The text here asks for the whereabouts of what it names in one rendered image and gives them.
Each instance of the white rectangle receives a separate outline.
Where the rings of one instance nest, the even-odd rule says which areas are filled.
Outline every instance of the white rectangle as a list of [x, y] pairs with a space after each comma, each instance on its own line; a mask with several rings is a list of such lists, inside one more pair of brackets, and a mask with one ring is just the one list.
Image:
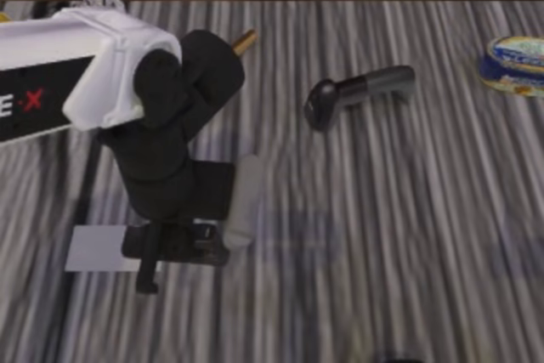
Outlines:
[[[65, 270], [70, 272], [138, 271], [140, 261], [122, 256], [126, 225], [77, 225], [71, 238]], [[157, 263], [157, 270], [162, 263]]]

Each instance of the red x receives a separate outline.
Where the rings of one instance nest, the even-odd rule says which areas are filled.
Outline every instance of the red x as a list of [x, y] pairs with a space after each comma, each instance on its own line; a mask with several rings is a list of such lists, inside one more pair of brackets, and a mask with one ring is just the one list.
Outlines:
[[35, 93], [32, 91], [26, 91], [26, 97], [28, 100], [26, 101], [25, 108], [23, 108], [24, 112], [30, 111], [32, 108], [40, 109], [42, 107], [42, 103], [40, 102], [40, 98], [42, 97], [43, 89], [39, 88]]

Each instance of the wooden surface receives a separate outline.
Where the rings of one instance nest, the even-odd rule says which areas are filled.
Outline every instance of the wooden surface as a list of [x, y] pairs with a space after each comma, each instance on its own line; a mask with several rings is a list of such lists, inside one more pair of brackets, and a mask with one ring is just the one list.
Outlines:
[[[16, 19], [33, 3], [3, 5]], [[191, 153], [264, 164], [257, 237], [223, 269], [65, 274], [75, 224], [125, 224], [111, 153], [67, 131], [0, 150], [0, 361], [544, 361], [544, 99], [477, 78], [494, 37], [541, 35], [544, 3], [140, 3], [183, 36], [258, 42], [240, 94]], [[412, 65], [408, 105], [372, 99], [313, 133], [321, 78]]]

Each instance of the blue and yellow can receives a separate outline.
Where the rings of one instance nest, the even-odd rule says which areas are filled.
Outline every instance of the blue and yellow can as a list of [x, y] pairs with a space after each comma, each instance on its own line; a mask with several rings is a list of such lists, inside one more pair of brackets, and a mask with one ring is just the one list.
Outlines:
[[544, 37], [502, 37], [479, 64], [482, 82], [510, 94], [544, 97]]

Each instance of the wooden stick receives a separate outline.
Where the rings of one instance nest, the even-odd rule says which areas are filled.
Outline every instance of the wooden stick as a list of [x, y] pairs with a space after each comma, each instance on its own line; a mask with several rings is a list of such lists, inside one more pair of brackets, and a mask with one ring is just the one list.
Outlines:
[[232, 48], [235, 50], [235, 53], [240, 56], [244, 54], [253, 43], [255, 43], [255, 40], [257, 40], [257, 33], [254, 30], [250, 30], [236, 40], [232, 44]]

